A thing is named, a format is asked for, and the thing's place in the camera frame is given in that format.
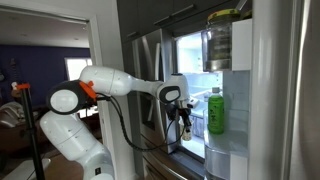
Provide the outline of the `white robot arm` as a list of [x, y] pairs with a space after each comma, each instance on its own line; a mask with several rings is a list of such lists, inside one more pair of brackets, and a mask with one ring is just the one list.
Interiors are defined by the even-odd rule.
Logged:
[[87, 66], [77, 80], [64, 81], [49, 90], [48, 112], [40, 119], [47, 139], [69, 161], [83, 169], [83, 180], [115, 180], [115, 168], [109, 149], [97, 140], [81, 120], [78, 111], [99, 101], [115, 108], [117, 96], [133, 91], [146, 93], [165, 106], [170, 120], [183, 120], [184, 130], [191, 129], [189, 115], [198, 101], [189, 94], [188, 82], [181, 73], [167, 80], [143, 80], [105, 66]]

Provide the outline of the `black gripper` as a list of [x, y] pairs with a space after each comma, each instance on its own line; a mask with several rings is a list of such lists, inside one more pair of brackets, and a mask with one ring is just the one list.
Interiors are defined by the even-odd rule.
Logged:
[[177, 120], [179, 117], [186, 120], [191, 114], [191, 110], [189, 108], [179, 108], [177, 105], [172, 103], [165, 106], [165, 111], [171, 121]]

